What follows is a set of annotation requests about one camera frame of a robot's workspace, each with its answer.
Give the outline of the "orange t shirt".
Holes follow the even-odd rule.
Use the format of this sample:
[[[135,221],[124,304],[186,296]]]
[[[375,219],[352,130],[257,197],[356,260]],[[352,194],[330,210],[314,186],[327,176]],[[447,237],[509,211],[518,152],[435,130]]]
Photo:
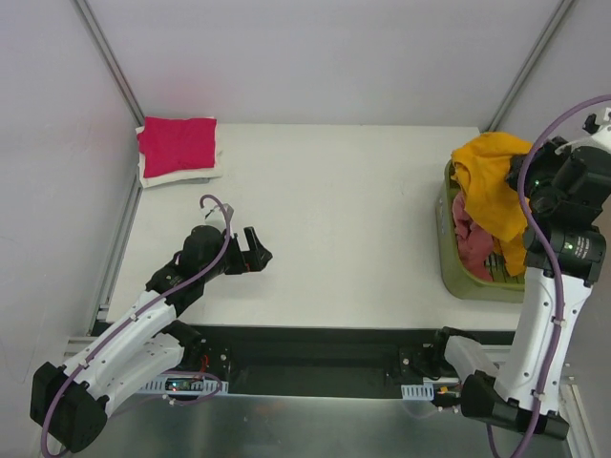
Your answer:
[[[531,143],[526,140],[492,132],[452,152],[452,179],[465,196],[466,211],[493,237],[494,251],[505,259],[512,277],[525,271],[522,236],[527,222],[517,192],[507,184],[506,176],[511,159],[527,155],[530,149]]]

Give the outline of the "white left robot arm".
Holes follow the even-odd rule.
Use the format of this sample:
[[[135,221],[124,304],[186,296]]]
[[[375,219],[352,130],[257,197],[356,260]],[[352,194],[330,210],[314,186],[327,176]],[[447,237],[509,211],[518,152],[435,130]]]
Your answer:
[[[272,253],[253,228],[238,237],[211,225],[195,227],[181,250],[153,274],[125,315],[63,364],[42,364],[32,379],[31,418],[41,426],[41,450],[53,437],[67,452],[89,446],[116,410],[142,386],[171,369],[202,380],[202,335],[180,315],[221,275],[263,271]]]

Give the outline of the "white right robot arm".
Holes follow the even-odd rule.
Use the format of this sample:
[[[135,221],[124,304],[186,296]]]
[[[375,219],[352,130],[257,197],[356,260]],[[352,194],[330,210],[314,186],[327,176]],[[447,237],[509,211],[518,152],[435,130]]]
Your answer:
[[[470,334],[444,327],[432,370],[457,374],[463,416],[526,438],[563,440],[559,380],[579,313],[599,280],[606,240],[594,222],[610,196],[610,114],[590,114],[574,141],[544,133],[506,181],[528,221],[525,289],[509,355],[496,366]]]

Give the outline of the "folded white t shirt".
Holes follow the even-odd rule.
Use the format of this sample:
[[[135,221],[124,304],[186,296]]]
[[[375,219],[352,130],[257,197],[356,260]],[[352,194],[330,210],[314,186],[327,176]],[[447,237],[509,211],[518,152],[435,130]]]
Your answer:
[[[143,130],[143,125],[136,128],[136,136]],[[138,152],[138,179],[142,187],[152,188],[161,185],[171,184],[179,181],[193,180],[193,179],[209,179],[222,176],[222,168],[220,162],[221,150],[218,147],[217,141],[217,165],[212,170],[199,170],[199,171],[186,171],[186,172],[174,172],[165,177],[157,178],[144,178],[144,158],[143,154]]]

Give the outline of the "salmon pink t shirt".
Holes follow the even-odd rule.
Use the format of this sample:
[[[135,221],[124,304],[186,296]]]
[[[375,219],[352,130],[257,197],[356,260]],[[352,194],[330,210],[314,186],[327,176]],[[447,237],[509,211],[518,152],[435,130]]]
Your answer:
[[[452,214],[457,252],[463,266],[478,279],[492,281],[485,262],[494,251],[493,237],[468,214],[462,191],[453,199]]]

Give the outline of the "olive green plastic basket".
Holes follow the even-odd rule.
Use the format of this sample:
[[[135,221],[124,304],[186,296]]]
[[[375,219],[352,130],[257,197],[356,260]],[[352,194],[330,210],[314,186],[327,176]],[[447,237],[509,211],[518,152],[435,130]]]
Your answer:
[[[449,161],[434,202],[441,278],[446,289],[461,300],[522,303],[524,276],[510,276],[500,253],[493,251],[483,261],[491,281],[474,276],[460,259],[452,212],[460,187],[452,175],[453,165]]]

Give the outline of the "folded magenta t shirt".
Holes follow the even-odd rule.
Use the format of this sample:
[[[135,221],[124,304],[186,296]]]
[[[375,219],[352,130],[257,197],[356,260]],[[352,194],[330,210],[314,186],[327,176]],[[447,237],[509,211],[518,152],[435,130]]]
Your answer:
[[[138,151],[144,158],[143,177],[212,170],[217,165],[217,124],[214,117],[146,116],[137,134]]]

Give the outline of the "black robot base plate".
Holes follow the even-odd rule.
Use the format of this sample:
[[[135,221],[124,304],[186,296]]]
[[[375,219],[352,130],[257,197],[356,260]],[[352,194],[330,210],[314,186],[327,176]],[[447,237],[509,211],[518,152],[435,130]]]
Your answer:
[[[197,325],[193,362],[220,394],[399,399],[404,385],[453,378],[442,330]]]

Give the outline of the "right aluminium frame post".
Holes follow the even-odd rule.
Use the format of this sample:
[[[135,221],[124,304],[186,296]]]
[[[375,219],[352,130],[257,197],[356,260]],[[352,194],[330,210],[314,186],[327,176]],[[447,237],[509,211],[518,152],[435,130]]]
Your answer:
[[[481,129],[482,132],[496,131],[507,118],[513,107],[516,105],[521,93],[526,88],[529,80],[535,74],[540,60],[548,51],[559,31],[563,27],[575,6],[577,0],[560,0],[555,5],[552,13],[545,22],[543,28],[537,36],[533,47],[529,50],[526,58],[519,67],[512,83],[503,95],[499,105],[490,121]]]

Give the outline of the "aluminium frame post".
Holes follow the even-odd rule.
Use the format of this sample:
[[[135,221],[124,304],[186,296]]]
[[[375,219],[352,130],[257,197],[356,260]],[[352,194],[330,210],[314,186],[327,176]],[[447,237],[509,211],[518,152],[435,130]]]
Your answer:
[[[81,20],[86,32],[89,34],[101,60],[114,80],[116,87],[125,102],[132,118],[138,126],[144,124],[144,112],[142,111],[137,97],[116,58],[110,42],[101,28],[95,12],[86,0],[73,0],[74,10]]]
[[[496,131],[507,118],[513,107],[516,105],[521,93],[526,88],[529,80],[535,74],[540,60],[548,51],[559,31],[563,27],[575,6],[577,0],[560,0],[555,5],[552,13],[545,22],[543,28],[537,36],[533,47],[529,50],[526,58],[519,67],[512,83],[503,95],[499,105],[490,121],[481,129],[482,132]]]

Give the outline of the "left aluminium frame post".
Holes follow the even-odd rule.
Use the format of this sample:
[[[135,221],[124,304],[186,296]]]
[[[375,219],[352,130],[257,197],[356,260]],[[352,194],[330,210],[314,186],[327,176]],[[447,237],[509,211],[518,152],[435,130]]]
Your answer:
[[[81,20],[86,32],[89,34],[101,60],[114,80],[116,87],[125,102],[132,118],[138,126],[144,124],[144,112],[142,111],[137,97],[116,58],[110,42],[101,28],[95,12],[86,0],[73,0],[74,10]]]

